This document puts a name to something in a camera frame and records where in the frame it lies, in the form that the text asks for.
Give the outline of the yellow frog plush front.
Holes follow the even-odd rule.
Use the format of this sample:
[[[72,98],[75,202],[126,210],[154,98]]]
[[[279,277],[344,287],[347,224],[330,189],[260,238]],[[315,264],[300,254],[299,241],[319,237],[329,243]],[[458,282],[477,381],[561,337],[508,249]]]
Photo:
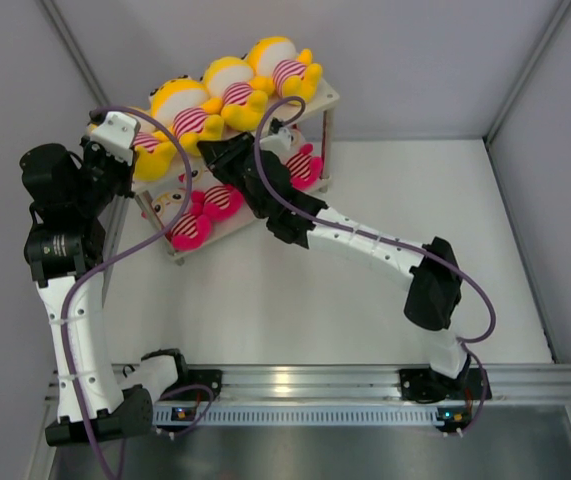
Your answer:
[[[106,114],[110,111],[126,113],[135,118],[140,125],[133,143],[135,157],[132,165],[132,181],[153,182],[163,177],[168,172],[177,149],[158,128],[157,121],[149,111],[140,107],[127,107],[125,110],[102,107],[92,110],[87,126],[88,135],[105,120]]]

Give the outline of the pink plush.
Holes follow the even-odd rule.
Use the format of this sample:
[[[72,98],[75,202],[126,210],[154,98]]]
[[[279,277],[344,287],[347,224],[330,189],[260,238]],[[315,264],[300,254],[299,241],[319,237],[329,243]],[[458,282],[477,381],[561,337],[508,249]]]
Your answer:
[[[320,178],[323,159],[298,129],[293,129],[291,133],[293,141],[286,154],[285,166],[290,172],[292,185],[298,190],[307,190]]]

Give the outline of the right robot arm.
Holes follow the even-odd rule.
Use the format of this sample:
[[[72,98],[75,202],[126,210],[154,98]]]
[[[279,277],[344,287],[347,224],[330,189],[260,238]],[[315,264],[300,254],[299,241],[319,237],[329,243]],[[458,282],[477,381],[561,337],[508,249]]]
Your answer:
[[[469,356],[451,328],[462,279],[451,245],[390,239],[293,186],[289,170],[253,135],[197,144],[214,177],[238,190],[254,216],[280,241],[355,261],[406,292],[405,317],[422,332],[433,388],[456,396],[468,384]]]

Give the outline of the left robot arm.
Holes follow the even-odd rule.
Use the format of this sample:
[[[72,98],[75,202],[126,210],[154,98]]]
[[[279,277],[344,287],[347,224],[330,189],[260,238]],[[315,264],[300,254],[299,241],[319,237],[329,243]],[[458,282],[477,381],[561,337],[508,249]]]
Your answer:
[[[89,444],[146,434],[162,394],[184,397],[191,376],[180,351],[146,354],[124,381],[107,352],[103,318],[104,243],[99,216],[117,196],[131,196],[134,153],[120,157],[83,137],[76,155],[43,144],[19,161],[31,196],[24,258],[46,309],[55,350],[58,408],[48,445]]]

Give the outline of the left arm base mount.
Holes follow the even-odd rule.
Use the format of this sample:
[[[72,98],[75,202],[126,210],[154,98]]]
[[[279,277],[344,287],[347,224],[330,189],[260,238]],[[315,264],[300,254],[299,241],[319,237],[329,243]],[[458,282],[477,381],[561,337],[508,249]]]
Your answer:
[[[222,389],[220,369],[191,369],[183,382],[170,386],[154,405],[153,425],[177,431],[202,423]]]

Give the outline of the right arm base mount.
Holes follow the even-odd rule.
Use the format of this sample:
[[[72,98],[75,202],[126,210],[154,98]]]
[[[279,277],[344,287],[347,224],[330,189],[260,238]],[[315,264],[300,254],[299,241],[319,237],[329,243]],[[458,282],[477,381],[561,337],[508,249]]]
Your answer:
[[[452,379],[430,368],[403,368],[399,370],[401,399],[419,405],[442,402],[462,402],[461,406],[437,408],[436,429],[444,435],[462,436],[473,424],[484,403],[493,398],[486,371],[480,367],[466,367],[461,375]]]

